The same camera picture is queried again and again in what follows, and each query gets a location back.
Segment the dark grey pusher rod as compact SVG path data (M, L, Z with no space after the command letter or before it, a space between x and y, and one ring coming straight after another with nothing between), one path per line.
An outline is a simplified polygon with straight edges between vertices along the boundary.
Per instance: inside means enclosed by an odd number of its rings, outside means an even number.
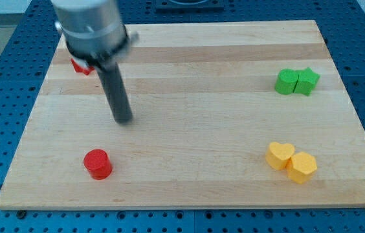
M131 106L118 63L97 69L107 102L117 124L127 124L133 119Z

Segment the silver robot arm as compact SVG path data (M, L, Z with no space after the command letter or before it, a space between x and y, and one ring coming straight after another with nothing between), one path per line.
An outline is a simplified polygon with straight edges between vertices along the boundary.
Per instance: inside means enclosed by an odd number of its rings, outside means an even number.
M125 58L137 34L129 35L115 0L52 0L74 70L98 73L114 120L133 118L118 61Z

